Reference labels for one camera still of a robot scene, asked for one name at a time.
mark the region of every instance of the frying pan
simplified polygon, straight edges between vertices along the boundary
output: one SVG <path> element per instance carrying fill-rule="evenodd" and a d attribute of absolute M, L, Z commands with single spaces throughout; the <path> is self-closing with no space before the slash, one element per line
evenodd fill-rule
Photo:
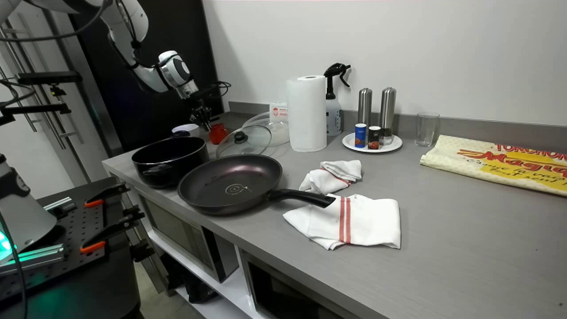
<path fill-rule="evenodd" d="M 321 208 L 335 202 L 333 197 L 277 190 L 282 165 L 268 156 L 243 154 L 220 158 L 186 174 L 179 186 L 179 197 L 204 215 L 234 215 L 262 202 L 298 199 Z"/>

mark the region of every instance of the counter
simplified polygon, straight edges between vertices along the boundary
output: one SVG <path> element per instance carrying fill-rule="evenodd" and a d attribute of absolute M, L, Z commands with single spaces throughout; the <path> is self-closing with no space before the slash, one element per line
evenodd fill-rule
<path fill-rule="evenodd" d="M 567 199 L 420 167 L 427 149 L 404 140 L 392 154 L 358 154 L 335 138 L 321 153 L 270 151 L 280 186 L 298 188 L 323 160 L 360 160 L 363 181 L 340 195 L 397 199 L 402 250 L 326 252 L 282 215 L 287 200 L 238 216 L 204 216 L 176 192 L 144 184 L 131 153 L 107 160 L 144 197 L 254 254 L 360 317 L 567 317 Z"/>

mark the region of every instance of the white towel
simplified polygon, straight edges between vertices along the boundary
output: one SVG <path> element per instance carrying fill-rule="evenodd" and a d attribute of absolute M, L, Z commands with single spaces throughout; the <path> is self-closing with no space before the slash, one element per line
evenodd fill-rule
<path fill-rule="evenodd" d="M 394 199 L 337 197 L 325 209 L 307 206 L 287 211 L 284 218 L 326 250 L 335 250 L 342 245 L 402 246 L 399 204 Z"/>
<path fill-rule="evenodd" d="M 321 161 L 321 169 L 310 170 L 300 190 L 314 193 L 333 193 L 362 179 L 360 160 Z"/>

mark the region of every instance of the small plate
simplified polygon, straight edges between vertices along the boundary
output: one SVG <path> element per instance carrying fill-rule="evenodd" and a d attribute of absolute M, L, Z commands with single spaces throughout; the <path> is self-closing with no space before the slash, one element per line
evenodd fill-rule
<path fill-rule="evenodd" d="M 392 135 L 392 138 L 394 138 L 392 144 L 379 145 L 379 149 L 369 149 L 369 147 L 360 149 L 360 147 L 355 147 L 355 133 L 351 133 L 342 138 L 342 145 L 355 151 L 355 153 L 381 154 L 381 153 L 394 153 L 402 147 L 402 144 L 404 144 L 402 138 L 399 138 L 397 135 Z"/>

